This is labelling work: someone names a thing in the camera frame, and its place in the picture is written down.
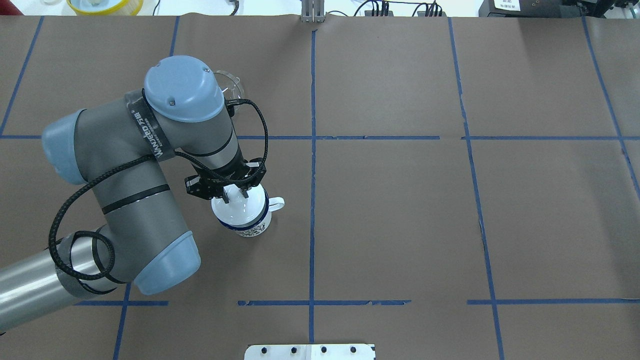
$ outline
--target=white label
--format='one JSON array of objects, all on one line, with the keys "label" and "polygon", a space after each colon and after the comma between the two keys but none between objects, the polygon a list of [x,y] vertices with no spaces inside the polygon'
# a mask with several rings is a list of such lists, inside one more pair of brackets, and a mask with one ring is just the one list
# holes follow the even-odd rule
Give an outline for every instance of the white label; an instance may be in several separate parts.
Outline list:
[{"label": "white label", "polygon": [[512,12],[520,11],[520,0],[493,0],[495,7],[503,10],[511,10]]}]

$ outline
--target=light blue joint cap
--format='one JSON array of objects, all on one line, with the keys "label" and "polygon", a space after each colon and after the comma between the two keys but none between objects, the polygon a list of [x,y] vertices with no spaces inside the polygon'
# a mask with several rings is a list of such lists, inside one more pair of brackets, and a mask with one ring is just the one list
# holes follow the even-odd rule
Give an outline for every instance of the light blue joint cap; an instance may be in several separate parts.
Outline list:
[{"label": "light blue joint cap", "polygon": [[133,283],[141,293],[153,295],[178,285],[195,274],[198,268],[198,247],[193,240],[193,233],[187,231],[145,266]]},{"label": "light blue joint cap", "polygon": [[225,107],[225,97],[213,71],[186,55],[160,60],[145,76],[149,105],[169,119],[181,122],[209,120]]},{"label": "light blue joint cap", "polygon": [[42,133],[42,147],[60,177],[74,185],[86,184],[76,161],[76,122],[84,109],[49,124]]}]

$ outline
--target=black device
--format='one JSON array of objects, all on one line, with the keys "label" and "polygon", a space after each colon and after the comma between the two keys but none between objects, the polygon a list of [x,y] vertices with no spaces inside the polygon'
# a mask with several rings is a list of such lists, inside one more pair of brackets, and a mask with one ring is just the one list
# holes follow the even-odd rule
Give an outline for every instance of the black device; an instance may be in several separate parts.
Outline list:
[{"label": "black device", "polygon": [[578,6],[563,4],[563,0],[484,0],[480,17],[580,17]]},{"label": "black device", "polygon": [[626,8],[637,0],[484,0],[479,17],[604,17],[613,6]]}]

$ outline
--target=mug handle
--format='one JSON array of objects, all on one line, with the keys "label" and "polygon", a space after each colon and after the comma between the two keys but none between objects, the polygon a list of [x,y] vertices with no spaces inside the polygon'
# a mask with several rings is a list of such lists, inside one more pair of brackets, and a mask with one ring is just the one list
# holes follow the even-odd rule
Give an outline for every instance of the mug handle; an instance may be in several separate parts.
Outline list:
[{"label": "mug handle", "polygon": [[269,198],[269,211],[280,210],[284,207],[284,199],[281,197]]}]

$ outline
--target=blue stripe on mug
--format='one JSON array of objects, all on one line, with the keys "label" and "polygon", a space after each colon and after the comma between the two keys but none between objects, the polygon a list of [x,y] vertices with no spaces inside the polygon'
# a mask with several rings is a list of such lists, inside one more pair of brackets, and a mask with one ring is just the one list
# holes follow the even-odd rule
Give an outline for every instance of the blue stripe on mug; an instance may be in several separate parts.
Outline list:
[{"label": "blue stripe on mug", "polygon": [[252,227],[256,226],[257,224],[261,223],[264,220],[264,218],[267,216],[268,212],[269,212],[269,194],[267,194],[267,190],[264,190],[264,209],[262,209],[262,214],[260,215],[257,221],[252,222],[248,226],[242,226],[242,227],[229,225],[220,219],[218,219],[218,221],[227,229],[234,230],[234,231],[244,231],[244,230],[249,230]]}]

